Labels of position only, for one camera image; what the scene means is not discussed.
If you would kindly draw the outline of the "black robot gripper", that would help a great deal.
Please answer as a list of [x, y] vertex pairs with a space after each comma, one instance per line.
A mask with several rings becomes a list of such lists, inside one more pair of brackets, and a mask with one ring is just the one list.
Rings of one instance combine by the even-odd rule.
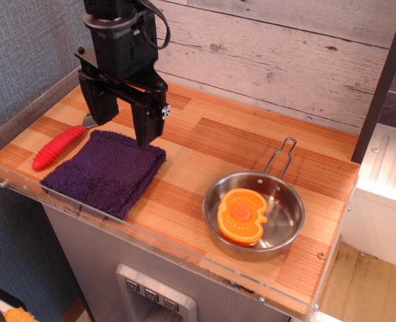
[[92, 118], [104, 125], [119, 113], [117, 99], [127, 101], [132, 104], [137, 145], [149, 145], [163, 134], [170, 115], [168, 85], [154, 69], [168, 39], [159, 46], [154, 25], [91, 28], [91, 36], [93, 47], [80, 47], [75, 56], [81, 62], [79, 82]]

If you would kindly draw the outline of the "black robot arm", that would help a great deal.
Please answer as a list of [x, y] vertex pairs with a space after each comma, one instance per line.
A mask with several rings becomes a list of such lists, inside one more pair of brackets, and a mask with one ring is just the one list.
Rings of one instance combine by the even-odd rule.
[[166, 30], [158, 45], [156, 19], [167, 20], [150, 1], [85, 1], [83, 21], [92, 48], [78, 48], [79, 82], [92, 118], [98, 125], [118, 113], [118, 100], [130, 104], [136, 141], [147, 146], [161, 136], [170, 113], [168, 85], [154, 65], [170, 42]]

